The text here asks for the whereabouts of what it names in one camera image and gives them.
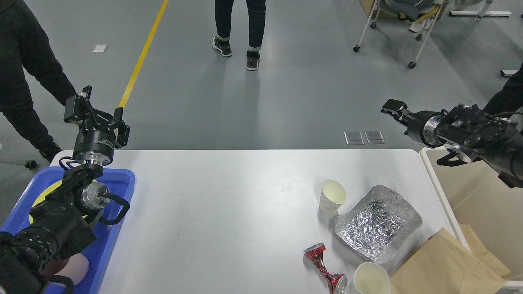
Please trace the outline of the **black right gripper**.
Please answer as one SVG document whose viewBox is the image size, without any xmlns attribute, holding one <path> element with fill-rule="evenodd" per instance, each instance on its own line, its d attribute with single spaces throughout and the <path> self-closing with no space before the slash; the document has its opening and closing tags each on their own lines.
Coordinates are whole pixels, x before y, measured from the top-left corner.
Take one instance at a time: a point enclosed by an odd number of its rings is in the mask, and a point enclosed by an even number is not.
<svg viewBox="0 0 523 294">
<path fill-rule="evenodd" d="M 420 145 L 437 148 L 446 143 L 436 133 L 436 129 L 443 120 L 443 115 L 439 112 L 409 112 L 407 104 L 396 99 L 387 100 L 382 106 L 381 112 L 391 116 L 398 123 L 404 123 L 407 127 L 404 134 Z"/>
</svg>

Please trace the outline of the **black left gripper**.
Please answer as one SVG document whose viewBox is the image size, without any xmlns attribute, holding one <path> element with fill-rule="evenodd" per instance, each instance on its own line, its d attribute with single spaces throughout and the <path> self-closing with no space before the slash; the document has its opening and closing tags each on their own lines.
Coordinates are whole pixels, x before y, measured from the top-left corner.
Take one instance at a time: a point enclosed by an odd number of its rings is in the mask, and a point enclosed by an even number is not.
<svg viewBox="0 0 523 294">
<path fill-rule="evenodd" d="M 123 120 L 124 108 L 118 107 L 114 110 L 108 129 L 98 130 L 98 110 L 90 103 L 92 89 L 88 85 L 80 95 L 67 99 L 63 121 L 79 125 L 73 160 L 106 166 L 113 162 L 114 149 L 127 145 L 130 127 Z"/>
</svg>

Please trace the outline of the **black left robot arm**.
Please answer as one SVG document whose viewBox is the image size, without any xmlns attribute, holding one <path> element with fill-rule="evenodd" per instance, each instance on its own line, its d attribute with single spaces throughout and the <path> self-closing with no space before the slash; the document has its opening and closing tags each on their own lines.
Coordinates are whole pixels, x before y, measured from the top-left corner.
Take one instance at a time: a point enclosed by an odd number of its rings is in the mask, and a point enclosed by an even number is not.
<svg viewBox="0 0 523 294">
<path fill-rule="evenodd" d="M 30 210 L 33 222 L 17 234 L 1 232 L 2 294 L 43 294 L 50 283 L 61 283 L 71 294 L 74 283 L 62 275 L 44 273 L 53 261 L 81 253 L 96 240 L 96 223 L 116 225 L 130 208 L 127 200 L 98 181 L 112 163 L 114 150 L 127 145 L 130 127 L 123 108 L 114 114 L 93 108 L 92 87 L 67 99 L 64 121 L 79 126 L 74 151 L 67 158 L 62 183 Z"/>
</svg>

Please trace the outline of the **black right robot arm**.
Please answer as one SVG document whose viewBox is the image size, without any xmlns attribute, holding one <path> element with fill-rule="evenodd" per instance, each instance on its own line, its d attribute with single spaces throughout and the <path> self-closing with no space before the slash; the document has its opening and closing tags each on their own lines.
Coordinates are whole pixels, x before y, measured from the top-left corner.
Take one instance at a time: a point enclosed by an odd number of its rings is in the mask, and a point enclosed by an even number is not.
<svg viewBox="0 0 523 294">
<path fill-rule="evenodd" d="M 490 115 L 477 105 L 459 104 L 450 111 L 411 112 L 405 102 L 389 99 L 381 112 L 402 124 L 404 134 L 432 149 L 444 147 L 441 166 L 459 166 L 483 161 L 510 188 L 523 183 L 523 139 L 511 112 Z"/>
</svg>

